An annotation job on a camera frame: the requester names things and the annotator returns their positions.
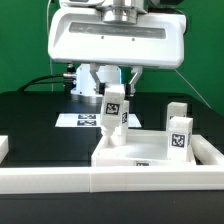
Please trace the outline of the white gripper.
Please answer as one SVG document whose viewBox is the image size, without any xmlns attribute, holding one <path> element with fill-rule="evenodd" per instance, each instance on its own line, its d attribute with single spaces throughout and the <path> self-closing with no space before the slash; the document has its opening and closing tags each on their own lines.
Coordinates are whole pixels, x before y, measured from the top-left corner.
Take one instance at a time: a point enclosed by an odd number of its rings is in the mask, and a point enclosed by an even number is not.
<svg viewBox="0 0 224 224">
<path fill-rule="evenodd" d="M 143 67 L 177 68 L 184 60 L 186 17 L 150 13 L 137 22 L 108 24 L 93 8 L 63 7 L 53 16 L 48 53 L 58 62 L 91 63 L 90 74 L 97 94 L 106 84 L 97 74 L 100 65 L 133 66 L 125 94 L 133 96 Z"/>
</svg>

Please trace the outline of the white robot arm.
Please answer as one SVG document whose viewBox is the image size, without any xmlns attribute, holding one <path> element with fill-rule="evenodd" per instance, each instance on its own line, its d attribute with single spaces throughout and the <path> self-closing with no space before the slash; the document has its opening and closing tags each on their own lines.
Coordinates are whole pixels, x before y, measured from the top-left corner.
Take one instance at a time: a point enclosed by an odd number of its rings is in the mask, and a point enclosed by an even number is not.
<svg viewBox="0 0 224 224">
<path fill-rule="evenodd" d="M 102 66 L 173 69 L 184 60 L 187 19 L 149 12 L 145 0 L 59 0 L 49 30 L 52 60 L 89 66 L 97 88 Z"/>
</svg>

